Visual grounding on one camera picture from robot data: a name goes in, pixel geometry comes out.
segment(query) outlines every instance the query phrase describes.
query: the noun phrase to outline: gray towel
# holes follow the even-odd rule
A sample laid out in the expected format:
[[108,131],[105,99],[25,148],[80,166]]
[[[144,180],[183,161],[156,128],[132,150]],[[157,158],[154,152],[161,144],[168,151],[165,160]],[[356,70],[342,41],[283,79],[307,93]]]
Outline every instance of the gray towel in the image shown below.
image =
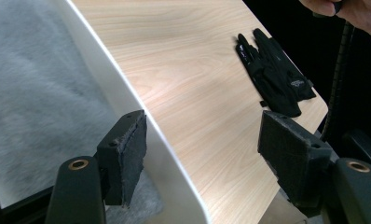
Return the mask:
[[[2,207],[52,186],[59,166],[93,155],[116,121],[48,1],[0,0]],[[139,185],[131,210],[109,209],[109,223],[143,222],[162,209],[146,173]]]

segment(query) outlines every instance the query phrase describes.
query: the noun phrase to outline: light wood tabletop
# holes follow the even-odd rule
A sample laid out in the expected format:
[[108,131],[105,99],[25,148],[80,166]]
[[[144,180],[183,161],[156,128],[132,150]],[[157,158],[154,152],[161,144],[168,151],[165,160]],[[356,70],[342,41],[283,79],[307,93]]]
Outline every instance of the light wood tabletop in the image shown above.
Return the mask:
[[[241,0],[74,0],[165,134],[213,223],[257,223],[279,186],[257,152],[263,108],[236,51],[268,32]],[[295,120],[315,132],[318,97]]]

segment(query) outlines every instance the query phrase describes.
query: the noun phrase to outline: gray cloth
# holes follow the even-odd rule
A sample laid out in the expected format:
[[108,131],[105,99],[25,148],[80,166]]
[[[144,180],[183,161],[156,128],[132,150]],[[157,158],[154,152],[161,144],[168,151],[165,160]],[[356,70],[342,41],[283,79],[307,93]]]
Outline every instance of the gray cloth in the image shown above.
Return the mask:
[[[53,7],[41,0],[0,0],[2,207],[52,186],[59,166],[93,155],[116,121]],[[132,212],[109,209],[108,217],[138,223],[162,209],[146,174],[140,182]]]

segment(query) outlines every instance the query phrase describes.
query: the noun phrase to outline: wooden table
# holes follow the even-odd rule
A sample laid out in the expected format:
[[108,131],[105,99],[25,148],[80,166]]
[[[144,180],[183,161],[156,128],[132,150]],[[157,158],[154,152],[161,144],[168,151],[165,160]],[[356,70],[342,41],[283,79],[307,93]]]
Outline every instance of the wooden table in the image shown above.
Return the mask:
[[[260,28],[241,0],[74,0],[184,165],[213,223],[257,223],[279,186],[257,139],[263,108],[234,50]],[[300,103],[315,132],[327,107]]]

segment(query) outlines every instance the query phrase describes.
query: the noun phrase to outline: finger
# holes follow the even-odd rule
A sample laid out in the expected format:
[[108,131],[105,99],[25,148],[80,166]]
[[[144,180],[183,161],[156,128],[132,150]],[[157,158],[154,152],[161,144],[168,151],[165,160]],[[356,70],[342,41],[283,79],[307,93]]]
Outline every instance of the finger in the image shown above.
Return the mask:
[[313,12],[324,16],[334,16],[336,10],[333,2],[339,2],[340,0],[299,0],[302,5],[309,8]]

